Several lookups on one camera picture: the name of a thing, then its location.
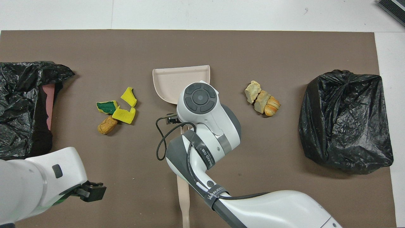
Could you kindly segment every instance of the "brown table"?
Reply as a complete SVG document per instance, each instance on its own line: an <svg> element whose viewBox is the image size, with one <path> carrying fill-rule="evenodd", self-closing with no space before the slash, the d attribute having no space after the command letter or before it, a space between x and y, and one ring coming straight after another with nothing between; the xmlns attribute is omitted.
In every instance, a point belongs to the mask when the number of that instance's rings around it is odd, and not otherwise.
<svg viewBox="0 0 405 228"><path fill-rule="evenodd" d="M379 74L373 33L61 30L2 31L0 61L51 60L77 74L66 81L52 115L53 151L74 146L89 180L107 186L104 199L69 198L23 227L181 227L175 174L155 157L157 118L175 112L153 88L152 69L211 66L211 85L238 117L241 145L208 174L233 196L291 189L318 201L343 227L394 227L389 168L348 175L305 158L298 135L302 97L316 76L334 70ZM243 90L251 80L279 99L271 118L253 110ZM136 118L109 135L96 102L117 100L127 88L138 99ZM162 128L167 132L173 126ZM191 227L227 227L191 193Z"/></svg>

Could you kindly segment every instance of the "open trash bag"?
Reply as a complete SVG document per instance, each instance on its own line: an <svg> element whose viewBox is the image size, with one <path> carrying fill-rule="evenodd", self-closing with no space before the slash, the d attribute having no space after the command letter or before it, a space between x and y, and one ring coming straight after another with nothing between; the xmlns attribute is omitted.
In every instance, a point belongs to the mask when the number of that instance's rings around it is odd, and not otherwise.
<svg viewBox="0 0 405 228"><path fill-rule="evenodd" d="M73 75L68 67L53 62L0 62L0 158L26 158L51 150L42 86Z"/></svg>
<svg viewBox="0 0 405 228"><path fill-rule="evenodd" d="M299 133L305 156L354 174L394 161L381 77L334 70L305 91Z"/></svg>

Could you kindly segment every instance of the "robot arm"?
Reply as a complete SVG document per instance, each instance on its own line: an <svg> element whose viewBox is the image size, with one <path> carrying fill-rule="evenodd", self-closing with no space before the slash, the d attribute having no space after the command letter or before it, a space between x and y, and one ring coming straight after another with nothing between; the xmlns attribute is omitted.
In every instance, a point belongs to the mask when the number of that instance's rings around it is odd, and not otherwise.
<svg viewBox="0 0 405 228"><path fill-rule="evenodd" d="M40 214L65 200L101 200L106 187L87 181L73 147L27 159L0 160L0 227Z"/></svg>
<svg viewBox="0 0 405 228"><path fill-rule="evenodd" d="M240 144L236 116L205 82L193 83L181 93L177 115L196 129L173 139L166 160L206 204L231 227L336 228L341 227L314 199L297 191L232 197L205 172Z"/></svg>

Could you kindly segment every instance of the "gray button pad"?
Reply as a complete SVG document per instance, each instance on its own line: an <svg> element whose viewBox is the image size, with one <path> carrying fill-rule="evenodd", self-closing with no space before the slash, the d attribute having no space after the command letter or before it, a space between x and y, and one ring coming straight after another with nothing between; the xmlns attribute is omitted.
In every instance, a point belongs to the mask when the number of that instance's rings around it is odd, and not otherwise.
<svg viewBox="0 0 405 228"><path fill-rule="evenodd" d="M195 114L205 114L215 107L217 94L211 86L196 82L185 89L183 99L188 110Z"/></svg>

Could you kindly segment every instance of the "black plastic bag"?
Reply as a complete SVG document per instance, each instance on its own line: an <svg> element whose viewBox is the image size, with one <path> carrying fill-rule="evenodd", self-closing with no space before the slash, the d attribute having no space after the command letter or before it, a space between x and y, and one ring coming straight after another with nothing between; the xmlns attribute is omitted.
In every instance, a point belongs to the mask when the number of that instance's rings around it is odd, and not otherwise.
<svg viewBox="0 0 405 228"><path fill-rule="evenodd" d="M301 107L305 156L368 174L394 161L381 77L334 70L311 81Z"/></svg>
<svg viewBox="0 0 405 228"><path fill-rule="evenodd" d="M1 159L23 159L51 150L42 86L73 75L70 68L53 62L0 63Z"/></svg>

